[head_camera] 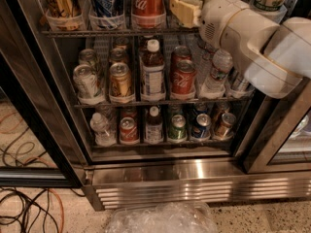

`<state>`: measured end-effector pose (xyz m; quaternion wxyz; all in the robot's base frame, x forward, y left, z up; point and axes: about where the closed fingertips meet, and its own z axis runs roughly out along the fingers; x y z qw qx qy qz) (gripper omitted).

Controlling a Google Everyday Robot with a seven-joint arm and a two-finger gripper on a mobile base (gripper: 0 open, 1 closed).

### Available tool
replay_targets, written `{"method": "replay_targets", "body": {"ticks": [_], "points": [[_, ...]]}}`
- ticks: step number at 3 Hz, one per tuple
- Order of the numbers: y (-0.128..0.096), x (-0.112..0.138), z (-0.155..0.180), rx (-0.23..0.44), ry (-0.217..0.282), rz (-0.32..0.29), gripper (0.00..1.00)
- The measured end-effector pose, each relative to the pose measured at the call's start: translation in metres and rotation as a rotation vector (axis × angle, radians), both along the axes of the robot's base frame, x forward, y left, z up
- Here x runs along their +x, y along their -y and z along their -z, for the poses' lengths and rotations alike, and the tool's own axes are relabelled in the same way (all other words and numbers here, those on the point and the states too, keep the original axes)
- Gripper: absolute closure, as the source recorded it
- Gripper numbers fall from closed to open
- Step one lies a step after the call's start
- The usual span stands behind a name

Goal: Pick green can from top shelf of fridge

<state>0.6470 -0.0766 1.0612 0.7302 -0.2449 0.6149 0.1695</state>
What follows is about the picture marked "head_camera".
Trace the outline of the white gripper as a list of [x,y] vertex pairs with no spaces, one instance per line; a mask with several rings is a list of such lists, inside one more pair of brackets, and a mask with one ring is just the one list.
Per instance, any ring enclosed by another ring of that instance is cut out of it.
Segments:
[[198,27],[200,18],[201,38],[216,49],[227,50],[235,66],[271,64],[261,51],[279,28],[278,23],[241,0],[204,1],[207,3],[203,6],[201,0],[169,0],[169,8],[186,28]]

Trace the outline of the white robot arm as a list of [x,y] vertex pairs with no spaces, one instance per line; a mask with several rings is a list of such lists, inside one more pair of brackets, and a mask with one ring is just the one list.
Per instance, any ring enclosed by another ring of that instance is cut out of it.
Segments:
[[198,27],[203,41],[228,51],[234,68],[262,93],[283,98],[311,78],[311,20],[278,24],[241,0],[169,0],[185,27]]

